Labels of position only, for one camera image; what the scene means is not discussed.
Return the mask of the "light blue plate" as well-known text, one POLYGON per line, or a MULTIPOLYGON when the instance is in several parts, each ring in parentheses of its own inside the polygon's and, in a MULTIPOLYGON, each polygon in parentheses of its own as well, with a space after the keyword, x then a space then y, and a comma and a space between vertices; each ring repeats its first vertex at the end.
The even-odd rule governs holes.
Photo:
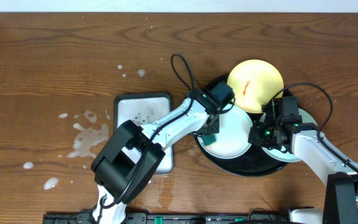
POLYGON ((240 107, 233 106, 227 113, 219 115, 219 132, 214 144, 205 147, 200 137, 196 137, 196 140, 208 155, 220 159, 234 159, 250 149, 248 137, 251 126, 250 116, 240 107))

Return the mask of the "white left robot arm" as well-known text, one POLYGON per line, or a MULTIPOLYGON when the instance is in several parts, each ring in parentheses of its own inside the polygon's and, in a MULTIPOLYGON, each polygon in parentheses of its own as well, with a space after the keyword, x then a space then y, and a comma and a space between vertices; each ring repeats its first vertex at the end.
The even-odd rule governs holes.
POLYGON ((232 89, 192 91, 175 110, 142 126, 120 125, 91 165, 99 199, 96 223, 121 223, 125 207, 144 190, 165 157, 166 148, 190 133, 210 128, 234 98, 232 89))

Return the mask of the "green yellow sponge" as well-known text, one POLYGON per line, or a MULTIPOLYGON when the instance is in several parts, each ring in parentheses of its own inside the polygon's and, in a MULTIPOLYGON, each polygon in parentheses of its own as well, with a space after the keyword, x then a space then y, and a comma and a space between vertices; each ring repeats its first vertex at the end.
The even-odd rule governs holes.
POLYGON ((217 137, 216 134, 205 134, 202 136, 202 141, 204 146, 210 146, 212 144, 214 144, 217 141, 217 137))

